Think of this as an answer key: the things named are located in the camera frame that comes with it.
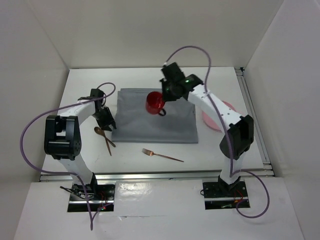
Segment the copper knife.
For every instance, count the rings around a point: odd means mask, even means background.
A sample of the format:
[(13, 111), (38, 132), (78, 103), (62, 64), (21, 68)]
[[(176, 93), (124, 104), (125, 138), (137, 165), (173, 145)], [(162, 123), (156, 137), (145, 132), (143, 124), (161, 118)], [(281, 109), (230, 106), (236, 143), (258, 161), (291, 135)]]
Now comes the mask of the copper knife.
[(108, 141), (106, 136), (103, 136), (103, 137), (104, 137), (104, 140), (105, 140), (105, 143), (106, 143), (106, 146), (107, 146), (108, 153), (109, 153), (110, 156), (112, 156), (112, 152), (111, 152), (111, 148), (110, 148), (110, 145), (109, 145), (109, 141)]

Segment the copper spoon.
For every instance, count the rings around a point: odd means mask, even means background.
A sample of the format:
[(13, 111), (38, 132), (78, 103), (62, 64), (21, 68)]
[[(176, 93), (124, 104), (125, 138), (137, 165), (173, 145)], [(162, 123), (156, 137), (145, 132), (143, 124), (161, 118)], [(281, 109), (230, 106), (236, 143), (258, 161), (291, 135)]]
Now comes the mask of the copper spoon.
[(105, 131), (102, 130), (100, 127), (95, 126), (95, 127), (94, 127), (94, 132), (95, 132), (96, 134), (102, 136), (102, 137), (104, 138), (104, 140), (105, 140), (108, 144), (110, 144), (112, 147), (114, 147), (114, 148), (116, 147), (116, 145), (115, 145), (110, 139), (107, 138), (107, 136), (106, 136), (106, 134), (105, 134)]

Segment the red mug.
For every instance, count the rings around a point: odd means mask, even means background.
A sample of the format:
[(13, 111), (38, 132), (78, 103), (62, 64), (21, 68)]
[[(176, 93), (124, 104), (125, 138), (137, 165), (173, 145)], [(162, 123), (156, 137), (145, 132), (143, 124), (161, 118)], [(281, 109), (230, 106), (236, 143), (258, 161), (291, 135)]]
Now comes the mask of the red mug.
[(161, 92), (152, 91), (146, 97), (145, 109), (151, 115), (160, 115), (164, 117), (167, 112), (164, 109), (165, 102)]

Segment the grey cloth placemat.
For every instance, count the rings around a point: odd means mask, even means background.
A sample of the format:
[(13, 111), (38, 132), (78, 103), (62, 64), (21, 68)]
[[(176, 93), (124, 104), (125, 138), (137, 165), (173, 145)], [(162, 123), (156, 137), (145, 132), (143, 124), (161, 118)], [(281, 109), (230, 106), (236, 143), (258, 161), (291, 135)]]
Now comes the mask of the grey cloth placemat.
[(121, 143), (197, 144), (195, 105), (185, 99), (167, 102), (165, 116), (146, 110), (147, 95), (156, 88), (122, 88), (117, 92), (116, 129), (111, 140)]

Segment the pink plate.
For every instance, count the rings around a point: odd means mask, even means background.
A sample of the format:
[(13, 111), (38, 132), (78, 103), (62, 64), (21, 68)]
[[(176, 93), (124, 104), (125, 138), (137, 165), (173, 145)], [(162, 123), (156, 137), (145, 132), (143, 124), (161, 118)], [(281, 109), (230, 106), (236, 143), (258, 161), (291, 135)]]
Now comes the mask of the pink plate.
[[(229, 102), (226, 101), (222, 101), (224, 104), (226, 104), (231, 110), (236, 111), (236, 109), (233, 107), (232, 104), (230, 104)], [(202, 111), (202, 120), (204, 122), (204, 124), (209, 127), (210, 129), (221, 133), (221, 129), (219, 128), (219, 126), (217, 125), (217, 123), (212, 120), (204, 111)]]

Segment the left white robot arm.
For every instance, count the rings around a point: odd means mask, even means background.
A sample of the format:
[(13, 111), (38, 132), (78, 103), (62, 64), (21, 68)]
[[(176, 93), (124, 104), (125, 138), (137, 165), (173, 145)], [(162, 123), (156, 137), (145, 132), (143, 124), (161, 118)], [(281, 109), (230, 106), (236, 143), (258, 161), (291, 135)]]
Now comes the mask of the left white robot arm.
[(86, 199), (92, 200), (99, 193), (95, 174), (89, 170), (81, 156), (80, 125), (89, 117), (95, 118), (103, 131), (116, 129), (116, 122), (101, 99), (105, 93), (93, 88), (90, 95), (78, 99), (79, 105), (60, 115), (49, 115), (45, 121), (44, 151), (58, 160), (67, 172), (72, 173), (73, 188)]

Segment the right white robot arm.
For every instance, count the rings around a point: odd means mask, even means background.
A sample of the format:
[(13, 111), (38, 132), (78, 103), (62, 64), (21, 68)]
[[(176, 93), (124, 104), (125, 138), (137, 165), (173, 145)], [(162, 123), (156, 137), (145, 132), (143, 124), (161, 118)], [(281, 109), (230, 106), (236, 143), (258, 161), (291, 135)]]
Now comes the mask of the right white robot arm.
[(218, 176), (218, 190), (223, 196), (230, 196), (241, 179), (246, 152), (254, 141), (253, 118), (228, 107), (195, 74), (185, 76), (177, 63), (164, 65), (161, 71), (164, 76), (160, 80), (164, 102), (185, 99), (206, 113), (224, 133), (219, 144), (224, 165)]

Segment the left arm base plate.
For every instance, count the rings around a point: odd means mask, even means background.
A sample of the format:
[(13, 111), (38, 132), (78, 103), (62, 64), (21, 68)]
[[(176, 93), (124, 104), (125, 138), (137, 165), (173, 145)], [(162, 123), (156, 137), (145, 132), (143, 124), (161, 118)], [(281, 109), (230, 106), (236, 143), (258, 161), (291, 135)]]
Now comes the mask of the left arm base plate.
[[(71, 188), (60, 186), (60, 189), (69, 193), (69, 201), (67, 212), (69, 213), (82, 213), (88, 212), (85, 193), (80, 191), (73, 185)], [(101, 208), (101, 212), (113, 212), (116, 185), (111, 184), (98, 184), (97, 193), (89, 191), (88, 200), (92, 212), (96, 212)]]

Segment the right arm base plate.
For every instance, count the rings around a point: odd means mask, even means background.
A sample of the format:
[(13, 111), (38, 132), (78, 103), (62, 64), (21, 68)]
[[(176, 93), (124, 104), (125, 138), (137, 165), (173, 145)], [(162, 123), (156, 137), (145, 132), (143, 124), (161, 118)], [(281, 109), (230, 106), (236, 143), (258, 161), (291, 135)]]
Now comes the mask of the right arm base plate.
[(206, 210), (225, 210), (238, 208), (250, 208), (247, 187), (244, 181), (240, 181), (231, 190), (225, 190), (217, 181), (203, 182), (200, 194), (204, 197)]

